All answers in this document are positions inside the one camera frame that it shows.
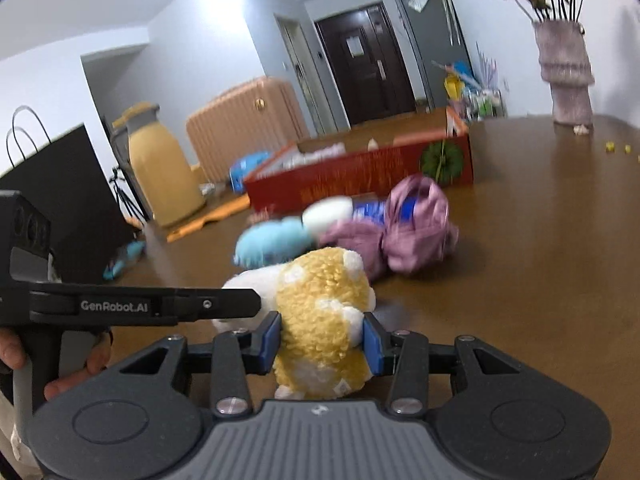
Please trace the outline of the person's left hand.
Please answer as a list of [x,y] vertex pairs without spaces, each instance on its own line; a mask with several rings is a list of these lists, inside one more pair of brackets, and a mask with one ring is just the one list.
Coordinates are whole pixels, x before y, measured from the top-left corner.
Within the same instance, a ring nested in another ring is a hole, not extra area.
[[[78,386],[85,380],[100,374],[102,370],[106,369],[108,362],[110,362],[112,343],[111,334],[107,332],[103,333],[87,356],[84,367],[66,377],[61,377],[54,382],[49,382],[43,389],[44,397],[47,400],[51,400],[55,396]],[[20,338],[18,338],[12,330],[2,328],[1,362],[6,364],[11,370],[20,370],[26,365],[26,358],[27,356],[21,346]]]

